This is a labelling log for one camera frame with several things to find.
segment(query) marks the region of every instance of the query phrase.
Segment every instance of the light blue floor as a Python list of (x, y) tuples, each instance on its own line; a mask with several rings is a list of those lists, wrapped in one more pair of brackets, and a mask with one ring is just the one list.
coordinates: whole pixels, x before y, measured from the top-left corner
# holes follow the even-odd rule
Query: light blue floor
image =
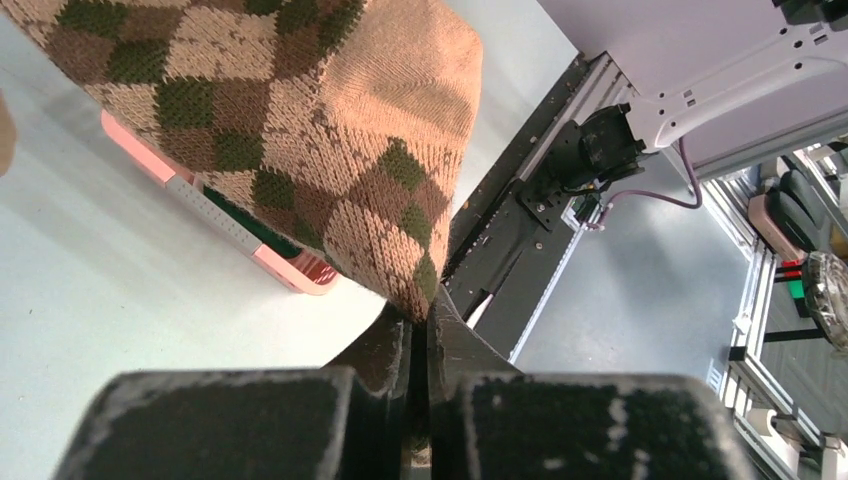
[[(692, 201), (662, 155), (613, 191), (645, 189)], [(748, 262), (706, 208), (653, 199), (616, 202), (587, 233), (516, 366), (531, 372), (679, 374), (723, 370)]]

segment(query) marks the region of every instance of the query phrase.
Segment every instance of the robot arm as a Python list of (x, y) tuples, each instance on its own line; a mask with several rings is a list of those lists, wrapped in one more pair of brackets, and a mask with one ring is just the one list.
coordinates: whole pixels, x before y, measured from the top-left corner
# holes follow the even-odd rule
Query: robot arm
[(774, 38), (673, 91), (634, 97), (595, 112), (580, 148), (548, 152), (566, 190), (641, 172), (638, 163), (695, 128), (786, 86), (848, 67), (848, 34), (830, 24), (785, 27)]
[(636, 97), (627, 122), (645, 153), (671, 146), (704, 123), (804, 79), (848, 66), (848, 39), (816, 24), (784, 28), (703, 78), (673, 92)]

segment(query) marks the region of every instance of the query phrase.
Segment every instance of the table surface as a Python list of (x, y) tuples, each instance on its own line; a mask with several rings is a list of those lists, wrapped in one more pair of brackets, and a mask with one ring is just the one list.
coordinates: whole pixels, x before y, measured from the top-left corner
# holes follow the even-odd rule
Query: table surface
[[(689, 196), (658, 156), (613, 191)], [(587, 233), (518, 357), (524, 371), (680, 374), (707, 380), (726, 366), (749, 261), (707, 208), (653, 199), (616, 203)]]
[[(456, 207), (576, 50), (534, 0), (449, 0), (481, 35), (483, 97)], [(137, 369), (320, 366), (383, 300), (294, 295), (138, 171), (99, 109), (0, 18), (20, 131), (0, 179), (0, 478), (47, 478), (105, 382)]]

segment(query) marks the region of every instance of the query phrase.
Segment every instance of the green object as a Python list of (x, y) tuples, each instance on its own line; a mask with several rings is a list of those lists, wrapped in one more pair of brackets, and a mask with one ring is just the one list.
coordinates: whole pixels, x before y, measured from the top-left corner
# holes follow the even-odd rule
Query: green object
[(222, 172), (259, 170), (262, 165), (262, 137), (223, 132), (215, 135), (215, 163)]
[(281, 257), (290, 260), (300, 255), (300, 252), (303, 251), (303, 249), (294, 246), (282, 236), (277, 235), (268, 227), (256, 221), (249, 213), (227, 201), (215, 190), (209, 187), (203, 187), (203, 195)]
[(106, 75), (116, 83), (154, 83), (165, 74), (166, 40), (139, 40), (115, 45)]
[(427, 179), (427, 172), (406, 149), (406, 143), (397, 138), (391, 139), (388, 150), (377, 159), (377, 163), (410, 192)]
[(801, 283), (801, 280), (789, 282), (789, 293), (792, 295), (792, 298), (796, 300), (804, 298), (804, 284)]
[(156, 87), (156, 119), (163, 130), (211, 128), (215, 84), (202, 78), (170, 78)]
[(318, 235), (318, 232), (309, 225), (309, 222), (304, 222), (300, 218), (294, 224), (294, 238), (299, 238), (300, 242), (307, 247), (312, 247), (316, 250), (324, 248), (324, 240)]
[(280, 2), (277, 14), (277, 34), (285, 36), (314, 24), (321, 13), (315, 0)]
[(282, 210), (294, 208), (295, 184), (285, 172), (272, 173), (259, 170), (256, 172), (253, 188), (253, 198), (257, 206)]
[(244, 9), (251, 15), (271, 15), (282, 5), (283, 0), (247, 0)]
[(433, 265), (433, 261), (430, 260), (430, 257), (424, 256), (421, 258), (418, 262), (418, 266), (415, 267), (415, 273), (412, 274), (412, 277), (421, 289), (425, 290), (424, 293), (426, 295), (433, 296), (436, 294), (436, 286), (439, 284), (439, 276), (436, 274), (436, 266)]
[(71, 0), (56, 16), (59, 25), (117, 40), (129, 8), (120, 3)]
[(433, 226), (427, 219), (427, 214), (415, 203), (410, 203), (400, 220), (400, 229), (414, 238), (425, 250), (430, 248), (430, 237)]

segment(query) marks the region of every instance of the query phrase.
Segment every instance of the knitted hat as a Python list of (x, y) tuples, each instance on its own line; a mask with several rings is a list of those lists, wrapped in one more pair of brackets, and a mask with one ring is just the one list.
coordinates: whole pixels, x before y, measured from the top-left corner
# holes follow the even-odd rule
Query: knitted hat
[(439, 0), (0, 0), (127, 128), (425, 318), (481, 89)]

